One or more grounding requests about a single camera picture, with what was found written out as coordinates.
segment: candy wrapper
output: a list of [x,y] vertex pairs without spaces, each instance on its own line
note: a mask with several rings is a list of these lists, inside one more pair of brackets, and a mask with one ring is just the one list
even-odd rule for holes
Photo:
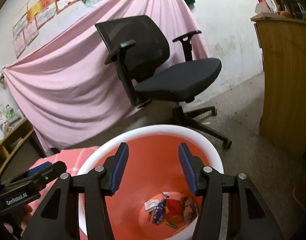
[[183,219],[183,206],[180,200],[168,198],[166,201],[165,218],[170,224],[179,224]]
[[193,222],[193,220],[198,215],[197,206],[194,200],[187,196],[181,198],[181,203],[184,207],[183,217],[184,217],[185,223],[189,225],[190,223]]
[[162,199],[161,202],[157,205],[152,219],[153,224],[158,225],[163,221],[165,215],[166,199],[167,198]]

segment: chair caster wheel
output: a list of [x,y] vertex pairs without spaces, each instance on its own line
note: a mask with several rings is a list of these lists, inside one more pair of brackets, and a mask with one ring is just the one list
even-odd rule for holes
[[217,109],[214,108],[214,111],[212,111],[212,116],[217,116]]
[[222,146],[223,146],[223,148],[224,148],[225,150],[230,149],[230,148],[231,148],[231,145],[232,145],[232,141],[230,141],[230,140],[224,141],[224,142],[222,143]]

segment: trash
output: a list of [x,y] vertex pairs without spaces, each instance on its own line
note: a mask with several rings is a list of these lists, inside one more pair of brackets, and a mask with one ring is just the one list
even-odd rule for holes
[[167,191],[162,192],[165,196],[170,197],[170,194]]
[[171,223],[165,222],[165,224],[167,224],[168,226],[170,226],[170,227],[172,227],[172,228],[177,228],[176,225],[173,225],[173,224],[171,224]]
[[197,206],[192,198],[187,196],[181,198],[181,203],[184,207],[183,217],[186,225],[189,225],[197,217]]
[[180,200],[170,199],[166,200],[165,218],[170,224],[179,224],[184,222],[183,206]]
[[149,212],[149,214],[148,214],[148,216],[147,216],[147,221],[148,221],[148,222],[151,222],[152,215],[153,215],[153,211]]
[[158,199],[150,199],[149,201],[144,203],[145,211],[147,213],[151,212],[152,210],[156,209],[159,204]]
[[158,204],[157,208],[155,209],[153,220],[152,220],[153,224],[158,225],[159,223],[163,221],[164,214],[165,214],[166,199],[167,198],[162,199],[162,201]]

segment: pink clothing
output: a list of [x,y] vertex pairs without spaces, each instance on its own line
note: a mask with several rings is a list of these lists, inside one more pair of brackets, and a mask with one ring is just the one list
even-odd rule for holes
[[[43,164],[45,162],[51,162],[55,163],[57,161],[62,161],[67,166],[67,172],[75,176],[77,175],[78,171],[84,164],[84,162],[92,155],[94,151],[98,149],[97,146],[90,147],[90,148],[83,148],[83,149],[74,149],[74,150],[62,150],[60,153],[53,155],[51,157],[39,159],[33,166],[31,166],[30,169]],[[33,202],[31,202],[29,205],[33,208],[32,214],[34,214],[35,210],[37,209],[38,205],[41,203],[49,189],[52,187],[52,185],[55,183],[56,180],[52,181],[51,183],[48,183],[46,188],[44,188],[42,191],[40,191],[41,197]],[[82,230],[80,230],[80,239],[81,240],[87,240],[87,236],[83,233]]]
[[[82,142],[134,114],[108,51],[94,24],[146,14],[170,45],[161,69],[183,62],[172,39],[199,29],[184,0],[105,0],[66,31],[3,70],[19,107],[45,150]],[[192,39],[194,58],[207,57],[201,35]]]

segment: human hand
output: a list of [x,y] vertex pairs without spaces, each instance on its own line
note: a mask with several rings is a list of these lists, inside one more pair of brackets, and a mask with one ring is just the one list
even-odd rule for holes
[[[27,227],[27,224],[28,222],[30,221],[30,219],[32,218],[32,215],[31,215],[31,212],[33,211],[32,207],[30,205],[26,205],[24,206],[24,212],[25,212],[25,215],[23,217],[23,221],[21,222],[20,226],[22,228],[22,232],[21,232],[21,236],[23,235],[23,232],[24,230],[26,229]],[[7,223],[4,223],[4,226],[7,228],[8,232],[9,233],[13,233],[14,230],[13,230],[13,227],[10,225],[10,224],[7,224]]]

